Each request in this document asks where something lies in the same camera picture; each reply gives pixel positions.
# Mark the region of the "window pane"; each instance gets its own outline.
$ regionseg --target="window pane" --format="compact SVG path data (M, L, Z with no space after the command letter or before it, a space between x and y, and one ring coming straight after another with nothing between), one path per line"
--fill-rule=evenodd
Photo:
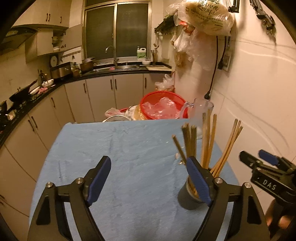
M110 1L112 0L86 0L85 6L88 7L98 3L110 2Z
M117 57L137 56L137 47L147 48L148 4L117 6Z
M86 14L86 50L87 57L99 59L113 58L114 6L88 11Z

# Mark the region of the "range hood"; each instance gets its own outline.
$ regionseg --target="range hood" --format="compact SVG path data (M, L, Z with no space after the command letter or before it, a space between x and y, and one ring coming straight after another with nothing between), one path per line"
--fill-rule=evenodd
M17 49L36 32L37 30L28 27L11 28L0 44L0 54Z

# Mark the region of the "window frame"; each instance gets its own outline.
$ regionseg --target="window frame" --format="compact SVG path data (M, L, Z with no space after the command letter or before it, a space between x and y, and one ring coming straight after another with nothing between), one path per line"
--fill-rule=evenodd
M83 10L83 19L82 19L82 30L83 30L83 38L82 38L82 50L84 58L89 58L87 55L87 48L86 48L86 19L87 19L87 12L92 11L99 8L104 7L111 7L114 6L114 21L113 21L113 45L116 45L116 28L117 28L117 6L121 4L148 4L148 26L147 26L147 58L150 59L151 57L151 32L152 32L152 0L116 0L116 1L109 1L105 3L94 4L91 6L86 7L86 0L83 2L84 10ZM119 57L119 61L127 62L127 61L137 61L137 56L131 57ZM100 63L113 63L113 58L108 59L99 59L97 62Z

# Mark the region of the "blue gripper pad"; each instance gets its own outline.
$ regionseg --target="blue gripper pad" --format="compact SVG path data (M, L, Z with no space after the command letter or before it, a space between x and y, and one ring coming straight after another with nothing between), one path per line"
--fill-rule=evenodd
M212 199L210 197L209 186L191 158L187 159L187 172L196 188L196 191L198 192L200 199L210 206Z
M265 161L267 161L268 163L270 163L273 166L278 165L279 161L277 156L274 156L270 153L268 153L267 151L264 150L260 150L259 151L259 157Z
M109 157L106 158L102 167L98 171L97 175L93 179L89 186L89 195L87 198L87 203L91 206L96 202L101 194L104 184L111 170L111 160Z

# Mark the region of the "window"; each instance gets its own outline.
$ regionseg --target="window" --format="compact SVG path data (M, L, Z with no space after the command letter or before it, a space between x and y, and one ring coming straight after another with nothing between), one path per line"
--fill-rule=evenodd
M149 2L119 2L97 6L105 1L87 0L85 10L85 53L96 60L136 60L137 47L148 49Z

